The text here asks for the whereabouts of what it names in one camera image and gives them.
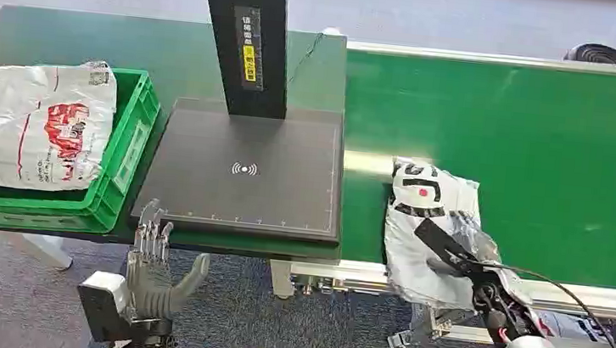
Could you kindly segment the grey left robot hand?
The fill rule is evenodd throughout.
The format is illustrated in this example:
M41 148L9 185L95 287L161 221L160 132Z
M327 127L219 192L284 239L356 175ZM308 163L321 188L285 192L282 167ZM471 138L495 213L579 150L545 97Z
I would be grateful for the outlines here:
M191 270L178 283L173 281L169 260L174 224L162 222L165 214L158 199L151 199L143 207L134 232L134 245L128 252L129 306L139 318L172 319L210 271L210 254L201 253L195 257Z

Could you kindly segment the dark right robot hand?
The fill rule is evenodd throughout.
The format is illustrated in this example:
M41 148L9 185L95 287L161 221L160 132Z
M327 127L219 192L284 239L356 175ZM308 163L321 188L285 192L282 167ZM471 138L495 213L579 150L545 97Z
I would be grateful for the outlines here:
M495 348L506 348L524 336L546 336L520 278L500 262L496 242L479 225L459 218L453 233L447 233L429 218L414 233L435 254L428 261L432 270L471 281L473 308Z

